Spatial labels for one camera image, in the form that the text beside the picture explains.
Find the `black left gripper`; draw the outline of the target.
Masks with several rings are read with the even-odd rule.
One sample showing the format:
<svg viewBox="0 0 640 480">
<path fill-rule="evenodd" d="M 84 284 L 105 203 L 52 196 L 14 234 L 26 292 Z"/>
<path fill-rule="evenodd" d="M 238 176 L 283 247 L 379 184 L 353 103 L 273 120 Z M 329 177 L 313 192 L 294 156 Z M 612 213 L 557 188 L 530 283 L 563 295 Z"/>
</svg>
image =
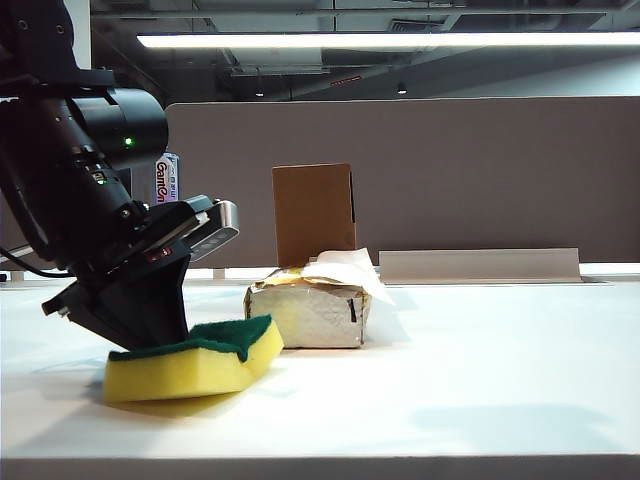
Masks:
<svg viewBox="0 0 640 480">
<path fill-rule="evenodd" d="M 127 349 L 186 339 L 182 283 L 191 252 L 194 201 L 125 204 L 112 236 L 71 265 L 74 283 L 42 304 Z"/>
</svg>

